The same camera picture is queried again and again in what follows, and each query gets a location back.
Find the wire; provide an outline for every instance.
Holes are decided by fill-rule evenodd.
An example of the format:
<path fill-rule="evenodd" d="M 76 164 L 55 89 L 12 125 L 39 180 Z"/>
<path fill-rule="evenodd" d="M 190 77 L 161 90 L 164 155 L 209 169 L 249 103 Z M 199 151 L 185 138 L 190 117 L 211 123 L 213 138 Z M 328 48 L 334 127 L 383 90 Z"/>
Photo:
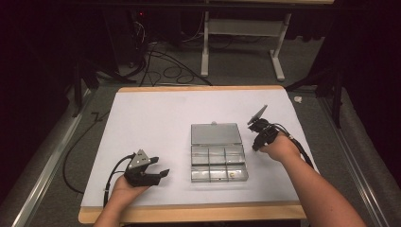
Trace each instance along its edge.
<path fill-rule="evenodd" d="M 312 161 L 310 160 L 309 156 L 307 155 L 307 153 L 305 152 L 304 148 L 302 147 L 301 143 L 298 142 L 298 140 L 296 140 L 287 130 L 286 128 L 284 128 L 282 125 L 280 124 L 272 124 L 277 130 L 281 131 L 282 133 L 284 133 L 288 139 L 297 147 L 297 149 L 300 151 L 300 153 L 302 154 L 302 156 L 305 159 L 305 162 L 310 165 L 312 168 L 315 168 L 312 164 Z"/>
<path fill-rule="evenodd" d="M 141 42 L 141 44 L 143 44 L 144 43 L 144 40 L 145 40 L 145 28 L 144 28 L 144 26 L 142 26 L 142 24 L 141 23 L 139 23 L 139 22 L 134 22 L 136 25 L 139 25 L 139 27 L 140 28 L 142 28 L 142 30 L 144 31 L 144 32 L 142 32 L 142 42 Z M 136 32 L 136 35 L 137 36 L 139 36 L 139 32 L 141 31 L 141 29 L 138 29 L 138 31 Z"/>
<path fill-rule="evenodd" d="M 167 70 L 169 70 L 169 69 L 179 69 L 180 71 L 179 71 L 179 73 L 177 73 L 177 75 L 169 76 L 169 75 L 167 74 Z M 182 72 L 183 72 L 183 69 L 182 69 L 178 64 L 176 64 L 176 66 L 171 66 L 171 67 L 168 67 L 167 69 L 165 69 L 165 71 L 163 71 L 163 75 L 164 75 L 166 78 L 174 79 L 174 78 L 177 78 Z"/>
<path fill-rule="evenodd" d="M 73 191 L 83 194 L 83 191 L 76 189 L 73 185 L 71 185 L 68 180 L 67 180 L 67 176 L 66 176 L 66 164 L 67 164 L 67 160 L 69 155 L 71 154 L 71 151 L 74 149 L 74 147 L 78 144 L 78 142 L 83 138 L 83 136 L 85 136 L 85 134 L 94 127 L 95 124 L 97 124 L 97 122 L 103 120 L 103 117 L 105 117 L 107 114 L 109 114 L 110 111 L 107 111 L 105 114 L 103 114 L 100 118 L 98 118 L 78 139 L 77 141 L 73 144 L 73 146 L 71 146 L 70 149 L 68 149 L 67 154 L 64 157 L 63 163 L 62 163 L 62 178 L 64 179 L 65 184 Z"/>
<path fill-rule="evenodd" d="M 156 74 L 156 75 L 159 76 L 159 77 L 156 79 L 156 81 L 153 82 L 152 79 L 151 79 L 150 74 Z M 151 85 L 152 87 L 156 86 L 157 82 L 158 82 L 160 79 L 162 79 L 162 75 L 161 75 L 159 72 L 156 72 L 156 71 L 148 72 L 148 76 L 149 76 L 149 80 L 150 80 L 150 85 Z"/>
<path fill-rule="evenodd" d="M 165 60 L 165 61 L 173 62 L 173 63 L 175 63 L 176 65 L 178 65 L 178 67 L 182 67 L 182 69 L 188 71 L 188 72 L 190 73 L 191 77 L 200 79 L 200 80 L 202 80 L 204 83 L 206 83 L 207 85 L 213 86 L 213 84 L 212 84 L 209 80 L 207 80 L 207 79 L 205 79 L 205 78 L 203 78 L 203 77 L 200 77 L 198 74 L 196 74 L 196 73 L 195 73 L 194 71 L 192 71 L 190 68 L 188 68 L 188 67 L 187 67 L 186 65 L 184 65 L 182 62 L 178 61 L 177 59 L 173 58 L 172 56 L 167 55 L 166 53 L 159 52 L 159 51 L 153 51 L 153 53 L 157 53 L 157 54 L 162 55 L 162 56 L 153 55 L 153 57 L 160 58 L 160 59 Z"/>
<path fill-rule="evenodd" d="M 121 172 L 121 171 L 115 171 L 118 166 L 120 166 L 120 164 L 124 161 L 126 161 L 127 159 L 133 159 L 133 157 L 135 157 L 135 154 L 131 154 L 131 155 L 127 155 L 124 158 L 122 158 L 120 161 L 118 161 L 118 163 L 115 165 L 115 167 L 112 170 L 112 173 L 109 176 L 109 180 L 107 180 L 106 182 L 106 187 L 104 188 L 104 198 L 103 198 L 103 207 L 106 206 L 107 202 L 109 201 L 109 189 L 110 189 L 110 182 L 112 181 L 112 177 L 115 173 L 117 172 Z"/>
<path fill-rule="evenodd" d="M 228 43 L 226 44 L 226 45 L 224 45 L 224 46 L 220 46 L 220 47 L 215 47 L 215 46 L 212 46 L 212 42 L 209 42 L 209 47 L 211 48 L 211 49 L 225 49 L 225 48 L 227 48 L 227 47 L 229 47 L 232 43 L 233 43 L 233 36 L 229 36 L 229 37 L 227 37 L 227 35 L 220 35 L 220 36 L 216 36 L 215 38 L 219 38 L 219 37 L 221 37 L 221 38 L 225 38 L 225 39 L 229 39 L 229 41 L 228 41 Z"/>
<path fill-rule="evenodd" d="M 198 39 L 198 38 L 203 36 L 203 35 L 198 36 L 199 33 L 201 32 L 201 26 L 203 25 L 203 19 L 204 19 L 204 12 L 202 13 L 201 18 L 200 18 L 200 25 L 198 27 L 198 31 L 195 33 L 195 35 L 193 37 L 189 38 L 188 40 L 182 41 L 182 43 L 193 41 L 193 40 L 196 40 L 196 39 Z"/>
<path fill-rule="evenodd" d="M 148 65 L 147 65 L 147 69 L 145 70 L 145 74 L 144 74 L 144 76 L 142 77 L 141 83 L 139 83 L 139 87 L 142 87 L 142 85 L 144 85 L 145 77 L 146 77 L 147 74 L 148 74 L 148 70 L 149 70 L 149 66 L 150 66 L 150 57 L 151 57 L 151 53 L 154 51 L 154 48 L 156 47 L 157 44 L 158 44 L 158 43 L 155 43 L 155 45 L 151 48 L 151 50 L 150 50 L 150 52 L 149 52 L 149 54 L 148 54 Z"/>
<path fill-rule="evenodd" d="M 245 40 L 240 40 L 240 39 L 236 39 L 235 37 L 239 37 L 239 36 L 234 36 L 232 39 L 236 42 L 239 43 L 245 43 L 245 44 L 256 44 L 259 43 L 263 38 L 267 38 L 266 36 L 256 36 L 256 39 L 254 41 L 245 41 Z"/>

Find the table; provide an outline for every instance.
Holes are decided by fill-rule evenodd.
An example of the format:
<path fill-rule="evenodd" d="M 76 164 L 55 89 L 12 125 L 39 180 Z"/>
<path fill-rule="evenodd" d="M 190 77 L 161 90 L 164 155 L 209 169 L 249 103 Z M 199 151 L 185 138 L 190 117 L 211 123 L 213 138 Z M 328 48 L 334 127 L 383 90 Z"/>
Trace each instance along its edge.
<path fill-rule="evenodd" d="M 333 4 L 334 0 L 225 0 L 224 2 L 245 3 L 280 3 L 280 4 Z M 209 12 L 204 12 L 203 50 L 201 57 L 200 74 L 209 75 L 209 34 L 271 36 L 277 37 L 275 49 L 270 50 L 270 58 L 278 81 L 284 81 L 285 76 L 278 59 L 281 46 L 289 26 L 291 13 L 284 15 L 283 21 L 250 21 L 232 19 L 210 19 Z"/>
<path fill-rule="evenodd" d="M 260 95 L 263 97 L 254 98 L 254 96 Z M 207 98 L 209 100 L 208 103 L 197 102 L 195 103 L 196 105 L 194 105 L 192 102 L 193 99 L 201 101 L 203 98 Z M 178 110 L 177 108 L 180 107 L 190 107 L 188 113 L 179 115 L 178 118 L 180 119 L 180 122 L 187 123 L 188 120 L 189 122 L 192 122 L 194 119 L 200 119 L 200 122 L 193 123 L 204 123 L 205 120 L 210 120 L 210 112 L 205 111 L 198 115 L 196 113 L 198 113 L 200 110 L 203 110 L 203 107 L 217 107 L 218 105 L 221 105 L 220 101 L 228 102 L 227 98 L 235 100 L 235 103 L 223 104 L 222 106 L 224 106 L 224 108 L 221 110 L 213 110 L 212 116 L 217 120 L 217 122 L 222 122 L 222 120 L 225 118 L 227 121 L 232 122 L 235 121 L 235 119 L 238 119 L 238 117 L 242 119 L 244 113 L 246 113 L 243 123 L 238 122 L 244 149 L 246 150 L 247 165 L 250 173 L 250 178 L 245 183 L 234 183 L 230 185 L 211 185 L 207 183 L 193 184 L 190 182 L 189 172 L 187 174 L 188 178 L 183 177 L 186 174 L 186 169 L 190 169 L 190 167 L 187 168 L 190 166 L 190 163 L 187 164 L 187 161 L 177 162 L 177 159 L 171 158 L 171 156 L 167 155 L 166 152 L 158 152 L 158 150 L 160 150 L 160 147 L 158 148 L 158 146 L 160 145 L 154 143 L 154 140 L 152 139 L 148 140 L 146 138 L 148 135 L 144 137 L 139 135 L 134 136 L 136 134 L 135 130 L 143 130 L 144 125 L 141 124 L 148 122 L 147 117 L 154 119 L 155 114 L 163 113 L 165 118 L 169 119 L 169 115 L 171 113 L 176 113 L 176 111 L 182 111 L 185 109 L 183 108 Z M 161 103 L 165 102 L 169 103 L 168 106 L 171 107 L 169 110 L 162 112 L 160 112 L 160 110 L 155 110 L 154 113 L 150 113 L 148 111 L 149 108 L 155 108 L 155 106 L 158 106 L 159 104 L 162 105 Z M 283 111 L 272 112 L 268 109 L 262 117 L 266 117 L 272 121 L 280 121 L 279 118 L 282 120 L 286 119 L 286 122 L 284 123 L 285 127 L 291 131 L 291 133 L 300 141 L 301 144 L 303 144 L 303 147 L 313 162 L 313 157 L 310 154 L 309 147 L 296 117 L 296 113 L 287 97 L 286 91 L 281 86 L 121 89 L 117 93 L 114 100 L 112 111 L 103 134 L 102 142 L 99 146 L 91 178 L 88 182 L 79 212 L 79 221 L 82 223 L 93 223 L 100 214 L 102 210 L 102 188 L 104 187 L 105 183 L 104 179 L 100 178 L 108 177 L 108 174 L 105 173 L 111 171 L 115 163 L 121 158 L 119 155 L 126 153 L 124 149 L 132 152 L 132 147 L 130 143 L 127 143 L 127 140 L 133 141 L 134 144 L 140 143 L 138 140 L 148 140 L 146 143 L 142 144 L 144 148 L 141 148 L 143 148 L 145 152 L 147 152 L 147 150 L 151 150 L 151 152 L 147 152 L 149 157 L 154 156 L 153 154 L 156 152 L 157 156 L 160 157 L 159 168 L 166 169 L 170 167 L 171 170 L 169 175 L 162 179 L 160 185 L 152 187 L 151 190 L 153 191 L 149 191 L 149 193 L 147 191 L 147 194 L 143 195 L 141 198 L 138 198 L 134 205 L 129 207 L 129 209 L 123 215 L 123 222 L 181 222 L 305 218 L 305 213 L 298 201 L 298 198 L 296 197 L 296 194 L 292 188 L 292 184 L 290 183 L 285 170 L 280 166 L 280 164 L 270 159 L 268 155 L 260 152 L 254 153 L 253 151 L 250 151 L 251 144 L 256 134 L 251 133 L 247 129 L 246 122 L 248 122 L 252 115 L 254 115 L 263 106 L 262 103 L 266 104 L 265 102 L 269 102 L 268 105 L 270 105 L 270 108 L 277 109 L 280 107 L 283 108 Z M 124 119 L 123 125 L 121 125 L 121 122 L 118 123 L 125 117 L 125 114 L 134 118 L 132 113 L 142 113 L 144 110 L 138 110 L 138 105 L 145 109 L 145 113 L 148 113 L 147 116 L 141 115 L 141 117 L 143 116 L 144 118 L 141 118 L 136 122 L 134 119 Z M 187 133 L 189 133 L 190 125 L 184 123 L 178 125 L 178 122 L 175 122 L 175 118 L 171 118 L 171 120 L 167 120 L 166 122 L 159 121 L 157 125 L 162 129 L 166 129 L 166 126 L 176 126 L 175 128 L 177 129 L 169 128 L 170 131 L 168 133 L 166 133 L 167 131 L 157 132 L 155 131 L 154 125 L 148 125 L 150 128 L 149 131 L 153 131 L 153 134 L 155 134 L 153 136 L 157 138 L 157 142 L 163 141 L 164 139 L 160 134 L 163 134 L 165 137 L 167 137 L 167 139 L 163 141 L 163 146 L 165 146 L 165 148 L 172 148 L 175 153 L 177 153 L 175 155 L 181 155 L 180 160 L 185 160 L 186 156 L 183 156 L 183 153 L 186 153 L 186 151 L 184 150 L 182 153 L 179 151 L 179 149 L 187 148 L 190 150 L 190 138 L 186 137 Z M 175 134 L 177 134 L 178 138 L 182 139 L 174 139 Z M 108 150 L 115 150 L 117 154 L 110 155 Z M 256 163 L 260 162 L 261 160 L 266 162 L 263 163 L 262 166 Z M 269 172 L 266 176 L 266 179 L 264 179 L 265 181 L 260 181 L 260 178 L 255 174 L 257 173 L 256 169 L 261 169 L 261 172 Z M 175 190 L 181 191 L 178 193 L 178 195 L 174 195 Z M 199 200 L 191 197 L 191 195 L 194 195 L 194 193 L 198 195 L 197 197 L 200 197 Z M 188 195 L 188 198 L 193 199 L 190 199 L 188 203 L 181 202 L 180 198 L 185 197 L 185 195 Z M 260 199 L 260 195 L 263 198 L 266 197 L 268 199 L 263 201 Z"/>

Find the black cable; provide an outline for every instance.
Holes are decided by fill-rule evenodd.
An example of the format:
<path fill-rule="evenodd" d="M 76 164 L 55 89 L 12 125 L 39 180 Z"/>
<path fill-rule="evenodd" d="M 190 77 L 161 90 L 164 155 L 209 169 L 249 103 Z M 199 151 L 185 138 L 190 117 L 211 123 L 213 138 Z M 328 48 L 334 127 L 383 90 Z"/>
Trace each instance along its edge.
<path fill-rule="evenodd" d="M 109 201 L 109 189 L 110 189 L 110 181 L 112 180 L 112 177 L 115 173 L 120 172 L 120 171 L 115 171 L 118 166 L 120 166 L 120 164 L 124 161 L 126 161 L 127 159 L 133 159 L 135 155 L 131 154 L 131 155 L 127 155 L 124 158 L 122 158 L 120 161 L 118 161 L 118 163 L 115 165 L 115 167 L 112 170 L 112 173 L 109 176 L 109 180 L 107 180 L 106 182 L 106 187 L 104 188 L 104 198 L 103 198 L 103 207 L 106 206 L 107 202 Z"/>
<path fill-rule="evenodd" d="M 176 64 L 176 66 L 171 66 L 171 67 L 166 68 L 165 71 L 163 71 L 163 76 L 165 76 L 165 77 L 168 78 L 168 79 L 174 79 L 174 78 L 179 77 L 180 74 L 183 72 L 183 69 L 182 69 L 177 63 L 175 63 L 175 64 Z M 169 69 L 179 69 L 180 72 L 179 72 L 177 75 L 169 76 L 169 75 L 166 73 L 166 71 L 169 70 Z"/>
<path fill-rule="evenodd" d="M 194 71 L 192 71 L 190 68 L 188 68 L 186 65 L 184 65 L 182 62 L 178 61 L 178 60 L 175 59 L 174 57 L 172 57 L 172 56 L 170 56 L 170 55 L 167 55 L 166 53 L 159 52 L 159 51 L 153 51 L 153 52 L 154 52 L 154 53 L 161 54 L 161 55 L 163 55 L 163 56 L 166 56 L 166 57 L 170 58 L 171 60 L 165 59 L 165 58 L 160 57 L 160 56 L 154 56 L 154 57 L 163 59 L 163 60 L 165 60 L 165 61 L 170 61 L 170 62 L 173 62 L 173 61 L 174 61 L 175 63 L 177 63 L 177 64 L 179 64 L 180 66 L 182 66 L 183 69 L 185 69 L 186 71 L 188 71 L 188 72 L 191 74 L 192 77 L 202 80 L 204 83 L 206 83 L 206 84 L 209 85 L 209 86 L 213 86 L 213 84 L 212 84 L 209 80 L 207 80 L 207 79 L 205 79 L 205 78 L 203 78 L 203 77 L 200 77 L 198 74 L 196 74 Z"/>
<path fill-rule="evenodd" d="M 144 85 L 145 77 L 147 76 L 148 70 L 149 70 L 149 67 L 150 67 L 150 57 L 151 57 L 151 53 L 154 51 L 154 48 L 156 47 L 156 45 L 157 45 L 157 43 L 151 48 L 151 50 L 150 50 L 150 52 L 149 52 L 149 54 L 148 54 L 148 65 L 147 65 L 147 69 L 145 70 L 145 74 L 144 74 L 144 76 L 142 77 L 141 82 L 139 83 L 139 87 L 142 87 L 142 85 Z"/>
<path fill-rule="evenodd" d="M 286 128 L 284 128 L 282 125 L 280 124 L 272 124 L 277 130 L 281 131 L 282 133 L 284 133 L 286 135 L 286 137 L 288 137 L 288 139 L 297 147 L 297 149 L 300 151 L 300 153 L 302 154 L 302 156 L 305 159 L 305 162 L 310 165 L 312 168 L 315 168 L 312 164 L 312 161 L 310 160 L 309 156 L 306 154 L 304 148 L 302 147 L 301 143 L 298 142 L 298 140 L 296 140 L 291 134 L 289 134 L 289 132 L 286 130 Z"/>
<path fill-rule="evenodd" d="M 150 74 L 156 74 L 156 75 L 159 76 L 159 77 L 156 79 L 156 81 L 153 82 L 152 79 L 151 79 Z M 162 79 L 162 75 L 160 75 L 160 73 L 159 73 L 159 72 L 156 72 L 156 71 L 150 71 L 150 72 L 148 72 L 148 76 L 149 76 L 150 84 L 151 84 L 152 87 L 154 87 L 154 86 L 156 85 L 156 83 L 157 83 L 160 79 Z"/>
<path fill-rule="evenodd" d="M 210 39 L 209 47 L 211 49 L 225 49 L 225 48 L 229 47 L 233 43 L 233 40 L 234 40 L 233 36 L 228 36 L 228 37 L 227 36 L 217 36 L 215 38 L 222 38 L 221 40 L 224 40 L 224 39 L 227 40 L 228 39 L 228 43 L 226 45 L 224 45 L 224 46 L 215 47 L 215 46 L 212 46 L 212 42 L 211 42 L 212 39 Z"/>
<path fill-rule="evenodd" d="M 62 178 L 64 179 L 64 182 L 65 182 L 65 184 L 71 189 L 71 190 L 73 190 L 73 191 L 75 191 L 75 192 L 77 192 L 77 193 L 80 193 L 80 194 L 83 194 L 83 191 L 81 191 L 81 190 L 78 190 L 78 189 L 76 189 L 73 185 L 71 185 L 69 182 L 68 182 L 68 180 L 67 180 L 67 176 L 66 176 L 66 172 L 65 172 L 65 167 L 66 167 L 66 164 L 67 164 L 67 160 L 68 160 L 68 157 L 69 157 L 69 155 L 71 154 L 71 151 L 74 149 L 74 147 L 77 145 L 77 143 L 83 138 L 83 136 L 85 136 L 85 134 L 91 129 L 91 128 L 93 128 L 94 127 L 94 125 L 97 123 L 97 122 L 99 122 L 99 121 L 101 121 L 102 119 L 103 119 L 103 117 L 105 117 L 107 114 L 109 114 L 110 113 L 110 111 L 107 111 L 105 114 L 103 114 L 100 118 L 98 118 L 78 139 L 77 139 L 77 141 L 74 143 L 74 145 L 73 146 L 71 146 L 71 148 L 70 149 L 68 149 L 68 151 L 67 151 L 67 154 L 65 155 L 65 157 L 64 157 L 64 161 L 63 161 L 63 163 L 62 163 Z"/>
<path fill-rule="evenodd" d="M 145 57 L 141 58 L 141 61 L 139 61 L 139 66 L 132 72 L 128 73 L 125 76 L 122 76 L 123 78 L 130 78 L 133 77 L 137 74 L 139 74 L 144 68 L 147 66 L 147 61 L 145 60 Z"/>
<path fill-rule="evenodd" d="M 183 81 L 183 78 L 190 77 L 189 80 Z M 195 78 L 192 75 L 183 75 L 176 79 L 176 81 L 180 84 L 187 84 L 194 80 Z"/>
<path fill-rule="evenodd" d="M 236 42 L 239 43 L 245 43 L 245 44 L 256 44 L 259 43 L 263 38 L 267 38 L 267 36 L 259 36 L 257 37 L 254 41 L 245 41 L 245 40 L 240 40 L 240 39 L 236 39 L 235 37 L 233 37 L 232 39 Z"/>

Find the hand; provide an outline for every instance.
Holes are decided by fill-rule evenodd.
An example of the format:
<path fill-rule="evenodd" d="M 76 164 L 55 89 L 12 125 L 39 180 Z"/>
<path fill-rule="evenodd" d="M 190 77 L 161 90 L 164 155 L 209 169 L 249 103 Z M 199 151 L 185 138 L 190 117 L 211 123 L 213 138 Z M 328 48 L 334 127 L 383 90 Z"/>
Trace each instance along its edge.
<path fill-rule="evenodd" d="M 113 202 L 125 208 L 130 205 L 139 195 L 145 192 L 150 186 L 131 186 L 124 176 L 120 176 L 114 184 L 109 202 Z"/>
<path fill-rule="evenodd" d="M 301 158 L 300 151 L 282 132 L 277 134 L 273 143 L 263 146 L 259 150 L 268 153 L 271 159 L 280 163 L 290 157 Z"/>

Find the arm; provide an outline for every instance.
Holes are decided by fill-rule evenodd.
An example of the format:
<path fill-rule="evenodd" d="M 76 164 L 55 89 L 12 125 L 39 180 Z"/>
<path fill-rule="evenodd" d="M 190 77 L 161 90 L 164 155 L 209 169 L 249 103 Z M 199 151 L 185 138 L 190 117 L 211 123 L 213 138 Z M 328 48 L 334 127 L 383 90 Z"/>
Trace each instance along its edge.
<path fill-rule="evenodd" d="M 304 160 L 281 132 L 260 149 L 285 168 L 311 226 L 366 226 L 342 194 Z"/>
<path fill-rule="evenodd" d="M 144 191 L 148 186 L 132 187 L 124 176 L 120 176 L 113 188 L 109 201 L 95 222 L 96 226 L 109 227 L 120 226 L 123 211 Z"/>

